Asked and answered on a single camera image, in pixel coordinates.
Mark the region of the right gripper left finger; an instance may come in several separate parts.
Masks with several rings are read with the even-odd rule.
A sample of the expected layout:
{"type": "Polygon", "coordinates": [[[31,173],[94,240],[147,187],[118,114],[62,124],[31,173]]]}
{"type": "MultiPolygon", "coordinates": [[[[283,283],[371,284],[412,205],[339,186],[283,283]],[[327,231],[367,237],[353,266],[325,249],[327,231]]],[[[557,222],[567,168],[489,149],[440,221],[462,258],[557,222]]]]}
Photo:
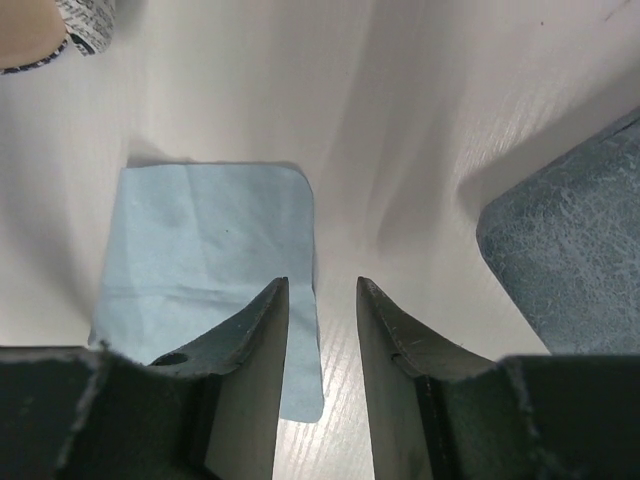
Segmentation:
{"type": "Polygon", "coordinates": [[[249,304],[151,363],[202,386],[188,461],[215,479],[273,473],[289,327],[289,282],[271,281],[249,304]]]}

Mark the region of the blue glasses case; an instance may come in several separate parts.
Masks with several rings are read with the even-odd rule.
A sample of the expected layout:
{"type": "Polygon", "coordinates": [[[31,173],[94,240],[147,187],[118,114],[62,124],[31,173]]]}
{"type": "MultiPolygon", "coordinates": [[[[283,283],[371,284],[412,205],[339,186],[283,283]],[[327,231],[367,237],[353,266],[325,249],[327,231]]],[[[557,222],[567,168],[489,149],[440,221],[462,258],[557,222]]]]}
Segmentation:
{"type": "Polygon", "coordinates": [[[479,250],[554,354],[639,351],[639,112],[490,202],[479,250]]]}

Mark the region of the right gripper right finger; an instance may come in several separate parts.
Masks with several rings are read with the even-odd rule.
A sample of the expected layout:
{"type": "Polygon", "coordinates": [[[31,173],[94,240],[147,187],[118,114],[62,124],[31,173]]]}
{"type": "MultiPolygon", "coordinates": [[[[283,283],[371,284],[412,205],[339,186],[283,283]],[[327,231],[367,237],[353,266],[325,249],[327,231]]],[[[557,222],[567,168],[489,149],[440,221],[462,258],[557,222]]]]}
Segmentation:
{"type": "Polygon", "coordinates": [[[493,362],[403,311],[366,277],[357,280],[356,316],[375,477],[454,479],[442,386],[493,362]]]}

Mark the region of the blue cleaning cloth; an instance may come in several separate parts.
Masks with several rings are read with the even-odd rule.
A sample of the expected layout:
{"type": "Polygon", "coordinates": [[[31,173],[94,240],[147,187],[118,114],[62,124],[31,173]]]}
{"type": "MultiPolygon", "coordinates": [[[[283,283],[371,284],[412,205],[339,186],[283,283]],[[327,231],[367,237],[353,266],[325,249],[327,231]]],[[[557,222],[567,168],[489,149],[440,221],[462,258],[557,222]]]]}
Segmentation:
{"type": "Polygon", "coordinates": [[[314,202],[275,164],[165,164],[119,177],[89,342],[148,364],[289,281],[280,415],[323,413],[314,292],[314,202]]]}

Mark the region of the newspaper print pouch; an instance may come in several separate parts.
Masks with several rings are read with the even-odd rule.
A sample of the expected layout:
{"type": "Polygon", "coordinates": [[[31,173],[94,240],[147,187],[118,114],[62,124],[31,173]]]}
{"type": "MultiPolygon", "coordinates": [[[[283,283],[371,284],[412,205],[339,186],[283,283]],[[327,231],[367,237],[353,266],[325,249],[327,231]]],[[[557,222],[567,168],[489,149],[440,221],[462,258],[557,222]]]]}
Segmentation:
{"type": "Polygon", "coordinates": [[[2,0],[1,73],[40,68],[72,46],[84,56],[106,51],[116,3],[104,0],[2,0]]]}

